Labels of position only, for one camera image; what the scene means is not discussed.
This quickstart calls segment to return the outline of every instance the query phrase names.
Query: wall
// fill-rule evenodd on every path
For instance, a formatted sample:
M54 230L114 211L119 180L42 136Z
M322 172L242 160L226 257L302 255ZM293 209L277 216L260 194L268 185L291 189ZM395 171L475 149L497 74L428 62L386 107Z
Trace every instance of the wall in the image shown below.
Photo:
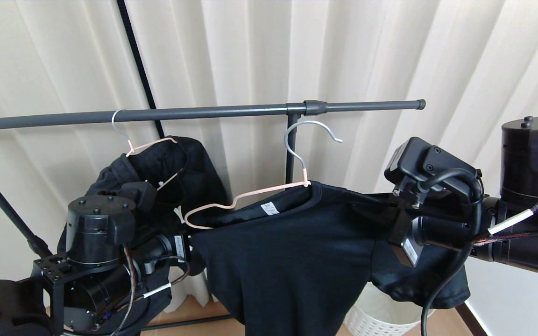
M493 193L501 124L538 115L538 0L127 5L158 107L427 100L424 111L317 117L342 144L301 127L297 152L310 178L331 185L389 191L387 159L420 136L482 168ZM131 57L115 1L1 0L0 117L147 108ZM201 140L239 194L282 183L285 124L251 117L163 127ZM152 123L120 127L135 143L155 138ZM54 246L67 203L125 151L109 124L0 131L0 189ZM26 276L32 258L0 212L0 277ZM491 334L538 334L538 275L479 261L467 267L469 303Z

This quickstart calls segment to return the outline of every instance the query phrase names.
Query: baseboard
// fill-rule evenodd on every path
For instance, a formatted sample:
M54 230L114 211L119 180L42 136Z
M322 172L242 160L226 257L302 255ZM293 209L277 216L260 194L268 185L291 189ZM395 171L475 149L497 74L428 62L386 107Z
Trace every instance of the baseboard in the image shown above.
M489 336L485 328L479 322L472 310L465 304L456 307L456 311L474 336Z

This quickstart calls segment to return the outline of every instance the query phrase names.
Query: perforated basket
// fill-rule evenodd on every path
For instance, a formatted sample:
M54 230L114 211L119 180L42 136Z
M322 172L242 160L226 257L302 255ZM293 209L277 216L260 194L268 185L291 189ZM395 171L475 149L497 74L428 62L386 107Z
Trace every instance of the perforated basket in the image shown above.
M346 315L344 326L353 336L399 336L420 322L421 310L412 302L391 299L368 283Z

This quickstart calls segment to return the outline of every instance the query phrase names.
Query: hanger hook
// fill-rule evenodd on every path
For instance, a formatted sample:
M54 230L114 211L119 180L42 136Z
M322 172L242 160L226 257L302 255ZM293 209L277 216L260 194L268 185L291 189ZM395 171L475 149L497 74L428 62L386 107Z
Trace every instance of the hanger hook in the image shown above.
M305 120L305 121L299 121L299 122L291 125L288 128L288 130L286 130L286 134L283 136L283 141L286 144L286 149L288 150L288 152L290 152L291 155L294 155L297 159L300 160L300 163L302 164L303 169L306 169L306 163L304 162L303 158L300 155L298 155L297 153L295 153L292 150L292 148L290 147L290 144L288 143L288 134L290 134L290 132L292 132L292 130L294 128L296 128L296 127L298 127L298 126L300 126L302 124L316 124L316 125L319 125L322 128L325 128L325 130L327 131L327 133L329 133L329 136L331 136L331 139L333 139L333 141L344 142L344 140L336 138L335 134L333 134L333 131L331 131L331 128L329 128L326 124L321 123L320 121Z
M120 111L123 111L123 109L118 109L117 111L115 111L113 113L113 115L111 116L111 126L113 126L113 129L115 129L116 132L118 132L119 134L122 134L123 136L126 137L126 139L128 139L128 141L130 141L130 137L128 136L128 134L125 134L124 132L122 132L121 130L118 130L117 127L115 127L115 115L117 115L118 112Z

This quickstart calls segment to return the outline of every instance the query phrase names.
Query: wooden floor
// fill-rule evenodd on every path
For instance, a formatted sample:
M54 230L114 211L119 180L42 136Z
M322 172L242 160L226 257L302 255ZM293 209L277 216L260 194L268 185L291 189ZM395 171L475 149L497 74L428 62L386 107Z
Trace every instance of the wooden floor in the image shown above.
M226 315L228 311L220 303L207 304L201 307L198 302L189 296L184 304L173 313L161 313L151 325L202 319L218 315ZM185 325L167 329L148 330L141 336L244 336L244 326L235 319L207 322L196 325ZM346 328L342 327L337 336L350 336ZM410 330L406 336L420 336L418 327ZM429 317L429 336L471 336L470 330L462 321L455 309L438 310Z

